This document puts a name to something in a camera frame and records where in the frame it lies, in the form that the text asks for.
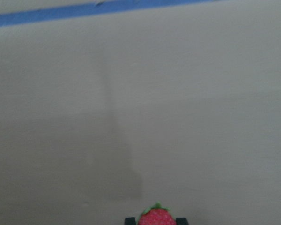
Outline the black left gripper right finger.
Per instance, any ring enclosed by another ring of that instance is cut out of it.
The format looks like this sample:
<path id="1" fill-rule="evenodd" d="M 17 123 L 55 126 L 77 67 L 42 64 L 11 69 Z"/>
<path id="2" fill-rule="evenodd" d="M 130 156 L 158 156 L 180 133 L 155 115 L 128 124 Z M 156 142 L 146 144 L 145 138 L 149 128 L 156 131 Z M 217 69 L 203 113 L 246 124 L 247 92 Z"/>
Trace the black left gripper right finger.
<path id="1" fill-rule="evenodd" d="M 177 217 L 176 225 L 187 225 L 187 219 L 184 217 Z"/>

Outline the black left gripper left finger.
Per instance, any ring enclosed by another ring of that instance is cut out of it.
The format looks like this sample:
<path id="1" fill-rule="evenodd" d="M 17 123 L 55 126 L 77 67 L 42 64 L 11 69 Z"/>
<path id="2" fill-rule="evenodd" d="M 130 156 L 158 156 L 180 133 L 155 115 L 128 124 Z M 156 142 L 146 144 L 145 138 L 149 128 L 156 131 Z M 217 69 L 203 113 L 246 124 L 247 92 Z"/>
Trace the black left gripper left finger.
<path id="1" fill-rule="evenodd" d="M 135 217 L 125 218 L 125 225 L 136 225 L 136 218 Z"/>

